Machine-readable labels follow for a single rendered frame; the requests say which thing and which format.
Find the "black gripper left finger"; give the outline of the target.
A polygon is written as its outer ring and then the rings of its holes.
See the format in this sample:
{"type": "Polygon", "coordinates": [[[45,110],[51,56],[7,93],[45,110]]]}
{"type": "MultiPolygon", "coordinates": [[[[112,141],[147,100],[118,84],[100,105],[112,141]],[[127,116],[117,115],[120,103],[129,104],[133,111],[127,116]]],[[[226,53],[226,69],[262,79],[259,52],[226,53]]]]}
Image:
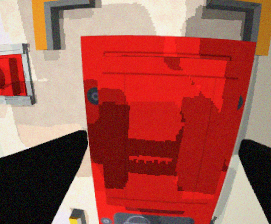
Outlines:
{"type": "Polygon", "coordinates": [[[0,157],[0,224],[53,224],[87,148],[76,131],[0,157]]]}

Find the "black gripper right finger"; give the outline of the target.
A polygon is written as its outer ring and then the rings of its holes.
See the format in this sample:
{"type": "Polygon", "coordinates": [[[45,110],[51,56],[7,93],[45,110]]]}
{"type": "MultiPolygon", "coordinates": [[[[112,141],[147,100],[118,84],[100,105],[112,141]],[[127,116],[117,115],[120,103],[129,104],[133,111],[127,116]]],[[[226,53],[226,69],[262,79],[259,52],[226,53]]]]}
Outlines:
{"type": "Polygon", "coordinates": [[[271,224],[271,147],[265,147],[255,140],[241,141],[239,157],[245,177],[253,193],[259,198],[261,209],[271,224]]]}

